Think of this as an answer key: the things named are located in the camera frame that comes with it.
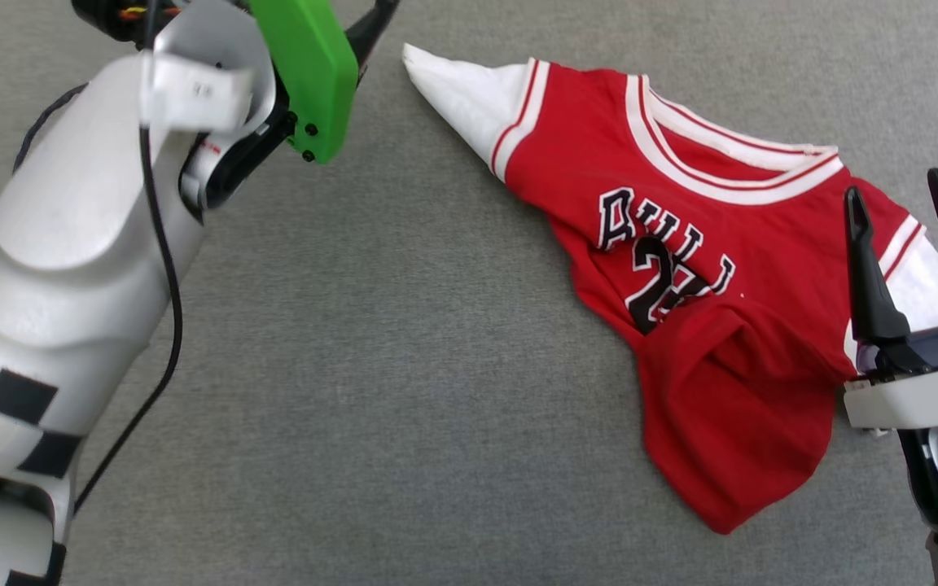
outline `jersey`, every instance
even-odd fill
[[[938,253],[838,149],[714,124],[645,75],[487,68],[406,46],[414,85],[540,208],[577,296],[629,343],[643,439],[681,498],[730,533],[812,475],[855,378],[844,194],[913,329],[938,326]]]

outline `black cable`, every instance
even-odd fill
[[[147,48],[145,50],[147,51],[154,50],[154,37],[157,33],[154,29],[154,21],[156,21],[157,11],[159,11],[159,0],[149,0],[146,12]],[[154,388],[154,391],[147,397],[144,404],[141,405],[137,414],[133,416],[133,419],[129,420],[129,424],[125,427],[125,430],[122,431],[122,435],[118,436],[118,439],[115,440],[115,444],[108,450],[107,456],[100,461],[100,465],[97,466],[96,471],[90,476],[89,482],[85,484],[85,488],[82,489],[81,494],[79,494],[77,500],[75,500],[75,515],[78,515],[78,510],[85,504],[86,498],[89,498],[90,493],[93,491],[94,487],[96,487],[96,483],[100,481],[101,476],[103,476],[107,468],[111,466],[115,456],[118,456],[118,452],[120,452],[122,446],[125,445],[125,441],[128,440],[130,435],[133,434],[133,431],[137,429],[138,424],[140,424],[144,416],[147,415],[147,412],[150,411],[154,403],[159,399],[161,393],[163,393],[164,389],[169,385],[169,381],[171,381],[172,375],[176,371],[176,365],[179,363],[179,350],[182,347],[183,307],[179,298],[179,277],[176,275],[176,266],[172,260],[169,241],[166,238],[166,234],[164,234],[164,222],[161,220],[161,208],[159,200],[157,199],[157,189],[154,188],[154,169],[151,166],[150,160],[150,129],[142,124],[140,125],[140,164],[142,167],[142,175],[144,175],[144,190],[147,193],[147,204],[150,207],[151,223],[154,224],[154,236],[157,237],[157,246],[159,246],[161,251],[161,259],[164,261],[164,275],[166,275],[169,282],[169,296],[172,300],[172,351],[169,355],[169,363],[164,368],[164,374],[161,375],[161,380],[157,383],[156,388]]]
[[[31,150],[31,142],[34,141],[34,137],[38,134],[38,130],[42,129],[42,126],[46,125],[46,122],[49,121],[49,116],[53,115],[53,112],[60,110],[60,108],[70,103],[71,98],[77,96],[85,89],[85,86],[89,85],[89,82],[82,83],[82,85],[75,86],[67,90],[67,93],[59,98],[56,98],[55,103],[49,105],[45,111],[42,111],[42,114],[38,116],[38,119],[34,121],[34,124],[31,125],[30,129],[27,129],[27,133],[24,134],[24,140],[20,143],[20,149],[16,152],[16,158],[14,159],[14,173],[16,169],[20,169],[20,166],[27,159],[27,151]]]

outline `black number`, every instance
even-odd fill
[[[655,268],[658,274],[625,301],[636,327],[644,335],[651,333],[675,305],[688,297],[704,295],[711,290],[690,267],[674,259],[660,237],[640,238],[633,249],[633,270]]]

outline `jersey sleeve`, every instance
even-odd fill
[[[489,68],[406,44],[403,63],[419,93],[505,181],[511,153],[537,123],[550,64],[529,59]]]
[[[907,316],[911,331],[938,327],[938,251],[928,241],[926,227],[876,186],[856,177],[853,182],[870,205],[875,245],[881,251],[879,267],[897,310]],[[861,370],[872,366],[871,352],[867,356],[857,352],[851,321],[845,330],[844,351],[853,366],[864,367]]]

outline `white sleeve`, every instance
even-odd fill
[[[897,310],[907,316],[911,331],[938,327],[938,252],[928,242],[924,229],[902,252],[900,263],[886,279],[889,294]],[[861,364],[870,368],[874,356],[857,355],[857,343],[853,341],[853,323],[845,330],[845,355],[853,366]]]
[[[495,146],[524,110],[533,59],[489,68],[405,44],[403,63],[414,87],[494,172]]]

